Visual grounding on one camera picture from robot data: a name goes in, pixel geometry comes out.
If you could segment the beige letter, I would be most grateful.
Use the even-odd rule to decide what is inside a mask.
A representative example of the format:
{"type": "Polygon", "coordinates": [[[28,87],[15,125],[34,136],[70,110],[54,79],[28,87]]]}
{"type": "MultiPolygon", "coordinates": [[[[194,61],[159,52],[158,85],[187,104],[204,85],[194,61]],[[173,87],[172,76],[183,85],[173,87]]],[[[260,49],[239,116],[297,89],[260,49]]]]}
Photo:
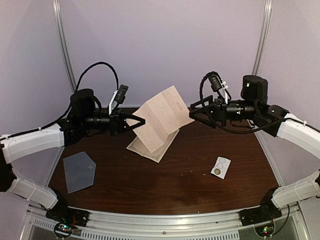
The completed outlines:
{"type": "Polygon", "coordinates": [[[175,86],[147,100],[133,114],[145,119],[145,124],[133,131],[149,152],[162,147],[169,136],[192,123],[189,109],[175,86]]]}

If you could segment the grey-blue envelope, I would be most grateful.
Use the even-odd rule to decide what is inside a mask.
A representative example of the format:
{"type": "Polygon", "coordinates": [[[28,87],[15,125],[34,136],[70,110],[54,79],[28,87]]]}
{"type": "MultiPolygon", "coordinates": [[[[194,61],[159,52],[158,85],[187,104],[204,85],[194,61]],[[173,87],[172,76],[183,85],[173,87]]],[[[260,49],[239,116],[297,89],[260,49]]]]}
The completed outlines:
{"type": "Polygon", "coordinates": [[[63,159],[67,193],[72,194],[94,185],[96,163],[82,151],[63,159]]]}

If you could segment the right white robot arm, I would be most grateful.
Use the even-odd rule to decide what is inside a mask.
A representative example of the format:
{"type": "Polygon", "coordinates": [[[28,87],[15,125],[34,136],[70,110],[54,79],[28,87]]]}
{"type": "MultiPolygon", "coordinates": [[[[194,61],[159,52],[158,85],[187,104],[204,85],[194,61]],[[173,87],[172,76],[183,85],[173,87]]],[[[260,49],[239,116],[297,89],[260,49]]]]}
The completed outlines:
{"type": "Polygon", "coordinates": [[[269,105],[268,85],[260,76],[244,75],[241,98],[234,100],[220,75],[209,72],[200,82],[199,101],[190,105],[189,117],[235,135],[263,131],[319,158],[319,129],[279,105],[269,105]]]}

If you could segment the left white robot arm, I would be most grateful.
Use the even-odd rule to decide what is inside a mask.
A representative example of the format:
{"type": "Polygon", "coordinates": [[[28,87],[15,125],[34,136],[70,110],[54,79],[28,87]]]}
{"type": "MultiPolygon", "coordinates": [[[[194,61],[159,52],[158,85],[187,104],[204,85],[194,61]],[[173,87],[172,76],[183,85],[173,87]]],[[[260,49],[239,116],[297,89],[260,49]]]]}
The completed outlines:
{"type": "Polygon", "coordinates": [[[16,160],[50,149],[68,147],[88,137],[90,131],[98,134],[126,133],[143,126],[145,119],[119,109],[128,87],[121,85],[111,98],[108,110],[103,110],[94,91],[84,88],[70,96],[69,107],[64,114],[47,126],[25,132],[6,134],[0,138],[0,190],[13,193],[28,201],[34,201],[61,222],[72,218],[72,211],[63,204],[63,198],[49,187],[35,183],[14,173],[16,160]]]}

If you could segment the white sticker sheet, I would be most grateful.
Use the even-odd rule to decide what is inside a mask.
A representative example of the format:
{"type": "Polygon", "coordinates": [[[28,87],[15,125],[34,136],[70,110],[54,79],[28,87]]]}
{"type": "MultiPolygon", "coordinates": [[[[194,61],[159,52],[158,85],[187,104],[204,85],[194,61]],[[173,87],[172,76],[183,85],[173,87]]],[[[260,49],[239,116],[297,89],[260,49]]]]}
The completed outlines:
{"type": "Polygon", "coordinates": [[[231,160],[225,157],[218,156],[214,167],[211,169],[210,173],[222,180],[225,179],[231,160]]]}

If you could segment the front aluminium rail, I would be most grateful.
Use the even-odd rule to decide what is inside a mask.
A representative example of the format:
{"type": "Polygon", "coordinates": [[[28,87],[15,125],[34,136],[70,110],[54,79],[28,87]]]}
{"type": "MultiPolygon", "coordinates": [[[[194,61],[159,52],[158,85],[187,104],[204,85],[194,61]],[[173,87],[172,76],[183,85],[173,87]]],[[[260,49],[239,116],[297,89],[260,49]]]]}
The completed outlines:
{"type": "MultiPolygon", "coordinates": [[[[311,240],[298,203],[281,210],[282,216],[262,223],[243,225],[240,211],[178,215],[121,214],[87,211],[86,226],[77,226],[66,240],[311,240]],[[272,237],[258,235],[262,226],[274,224],[272,237]]],[[[46,217],[41,207],[31,202],[18,240],[61,240],[54,234],[56,221],[46,217]]]]}

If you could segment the right aluminium frame post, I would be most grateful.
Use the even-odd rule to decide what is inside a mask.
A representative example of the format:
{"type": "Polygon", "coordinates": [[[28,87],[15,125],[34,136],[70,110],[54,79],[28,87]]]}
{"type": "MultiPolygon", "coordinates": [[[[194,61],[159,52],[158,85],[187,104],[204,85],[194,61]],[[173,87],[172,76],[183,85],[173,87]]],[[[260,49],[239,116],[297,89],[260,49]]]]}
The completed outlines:
{"type": "Polygon", "coordinates": [[[265,50],[268,35],[269,35],[271,18],[272,18],[272,3],[273,3],[272,0],[264,1],[260,35],[259,35],[255,60],[252,68],[252,74],[255,76],[258,75],[259,73],[259,70],[262,64],[264,50],[265,50]]]}

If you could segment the aluminium frame post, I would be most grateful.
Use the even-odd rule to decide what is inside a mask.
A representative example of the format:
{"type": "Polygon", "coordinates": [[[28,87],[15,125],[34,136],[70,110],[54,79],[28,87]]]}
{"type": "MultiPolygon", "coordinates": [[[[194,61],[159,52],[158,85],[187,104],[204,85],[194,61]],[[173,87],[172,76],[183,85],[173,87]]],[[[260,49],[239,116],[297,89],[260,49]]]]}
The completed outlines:
{"type": "Polygon", "coordinates": [[[70,84],[71,91],[74,93],[76,90],[76,80],[67,46],[67,38],[64,29],[60,0],[53,0],[52,5],[63,62],[66,69],[67,78],[70,84]]]}
{"type": "Polygon", "coordinates": [[[255,60],[252,68],[252,74],[255,76],[258,75],[259,73],[259,70],[262,64],[264,50],[265,50],[268,35],[269,35],[271,18],[272,18],[272,3],[273,3],[272,0],[264,1],[260,35],[259,35],[255,60]]]}

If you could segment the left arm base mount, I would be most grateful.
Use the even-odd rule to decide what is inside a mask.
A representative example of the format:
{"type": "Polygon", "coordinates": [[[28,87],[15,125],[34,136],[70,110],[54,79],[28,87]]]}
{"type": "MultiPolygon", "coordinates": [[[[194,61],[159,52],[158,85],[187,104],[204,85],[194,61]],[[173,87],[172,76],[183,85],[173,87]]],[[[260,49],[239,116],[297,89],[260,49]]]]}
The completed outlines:
{"type": "Polygon", "coordinates": [[[41,205],[41,209],[47,218],[56,221],[53,233],[59,240],[70,237],[78,227],[86,227],[90,214],[87,210],[69,207],[64,199],[59,199],[53,208],[41,205]]]}

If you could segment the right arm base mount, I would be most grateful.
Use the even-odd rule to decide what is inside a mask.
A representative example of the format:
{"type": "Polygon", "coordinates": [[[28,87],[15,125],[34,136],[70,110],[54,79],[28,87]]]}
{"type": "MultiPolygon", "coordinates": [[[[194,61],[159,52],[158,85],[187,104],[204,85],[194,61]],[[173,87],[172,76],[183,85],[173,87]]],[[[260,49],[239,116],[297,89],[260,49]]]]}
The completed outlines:
{"type": "Polygon", "coordinates": [[[271,199],[263,199],[260,206],[239,212],[242,226],[254,225],[255,233],[262,238],[272,237],[276,233],[275,219],[281,216],[282,211],[274,206],[271,199]]]}

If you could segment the left aluminium frame post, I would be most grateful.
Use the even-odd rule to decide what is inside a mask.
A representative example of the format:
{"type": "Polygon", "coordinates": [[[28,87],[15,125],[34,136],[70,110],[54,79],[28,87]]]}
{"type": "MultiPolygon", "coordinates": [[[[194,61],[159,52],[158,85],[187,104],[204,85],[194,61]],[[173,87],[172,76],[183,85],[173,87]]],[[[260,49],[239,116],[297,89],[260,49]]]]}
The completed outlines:
{"type": "Polygon", "coordinates": [[[60,0],[53,0],[52,5],[63,62],[66,69],[67,78],[70,84],[71,91],[74,93],[76,90],[76,80],[67,46],[67,38],[64,29],[60,0]]]}

